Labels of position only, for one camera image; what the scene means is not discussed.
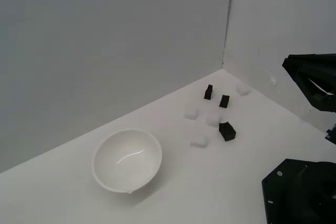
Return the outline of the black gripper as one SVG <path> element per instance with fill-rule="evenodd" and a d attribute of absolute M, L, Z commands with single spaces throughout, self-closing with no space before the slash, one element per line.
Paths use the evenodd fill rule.
<path fill-rule="evenodd" d="M 314 108 L 335 112 L 335 69 L 304 63 L 295 74 L 295 83 Z M 325 139 L 336 144 L 336 124 L 326 133 Z"/>

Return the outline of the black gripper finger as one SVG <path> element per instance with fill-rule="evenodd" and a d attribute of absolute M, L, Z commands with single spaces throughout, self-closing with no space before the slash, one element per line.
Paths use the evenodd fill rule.
<path fill-rule="evenodd" d="M 316 68 L 335 68 L 335 54 L 300 54 L 289 55 L 284 61 L 282 66 L 294 72 L 299 67 L 316 67 Z"/>

